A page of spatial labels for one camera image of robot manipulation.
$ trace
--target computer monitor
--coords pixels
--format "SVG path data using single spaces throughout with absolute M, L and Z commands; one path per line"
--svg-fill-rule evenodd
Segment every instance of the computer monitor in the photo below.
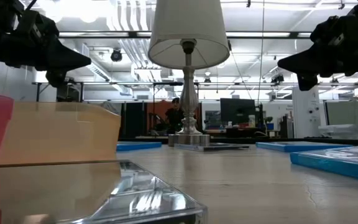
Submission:
M 233 124 L 248 122 L 249 115 L 255 115 L 255 100 L 221 98 L 221 120 Z

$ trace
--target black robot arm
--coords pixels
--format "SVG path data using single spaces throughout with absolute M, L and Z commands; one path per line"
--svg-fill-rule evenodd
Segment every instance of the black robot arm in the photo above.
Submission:
M 0 0 L 0 62 L 47 71 L 52 86 L 64 85 L 66 72 L 89 65 L 91 59 L 60 43 L 56 23 L 31 10 L 35 2 L 24 9 L 19 0 Z
M 278 66 L 297 74 L 300 90 L 317 84 L 317 75 L 351 76 L 358 72 L 358 5 L 346 16 L 331 16 L 311 33 L 310 49 L 278 61 Z

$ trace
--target table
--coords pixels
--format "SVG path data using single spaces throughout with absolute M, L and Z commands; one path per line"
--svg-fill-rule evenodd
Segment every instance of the table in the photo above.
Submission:
M 151 170 L 208 207 L 211 224 L 358 223 L 358 180 L 291 165 L 289 155 L 161 150 L 118 155 Z

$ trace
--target lamp base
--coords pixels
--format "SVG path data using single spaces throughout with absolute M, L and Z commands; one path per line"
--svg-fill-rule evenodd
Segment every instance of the lamp base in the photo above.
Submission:
M 209 146 L 209 134 L 170 134 L 168 145 L 173 147 L 175 144 L 192 144 L 197 146 Z

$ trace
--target cable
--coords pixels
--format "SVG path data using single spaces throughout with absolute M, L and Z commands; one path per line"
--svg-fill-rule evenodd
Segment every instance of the cable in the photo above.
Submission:
M 236 58 L 234 58 L 233 51 L 230 51 L 230 53 L 231 53 L 231 56 L 233 57 L 234 63 L 236 64 L 236 68 L 237 68 L 237 71 L 239 72 L 239 75 L 240 75 L 240 77 L 241 77 L 241 81 L 242 81 L 242 83 L 244 84 L 244 86 L 245 86 L 245 88 L 246 88 L 246 90 L 247 90 L 247 93 L 248 93 L 248 95 L 249 95 L 249 98 L 252 100 L 252 97 L 251 97 L 251 94 L 249 93 L 249 90 L 248 90 L 248 88 L 247 88 L 247 85 L 246 85 L 246 83 L 244 82 L 244 79 L 242 78 L 242 75 L 241 75 L 241 72 L 240 72 L 240 68 L 239 68 L 239 66 L 238 66 L 238 64 L 237 64 L 237 62 L 236 62 Z
M 259 96 L 260 96 L 260 81 L 262 81 L 262 64 L 264 59 L 264 32 L 265 32 L 265 0 L 263 2 L 263 11 L 262 11 L 262 45 L 260 50 L 260 74 L 259 74 L 259 87 L 258 87 L 258 101 L 257 105 L 259 105 Z

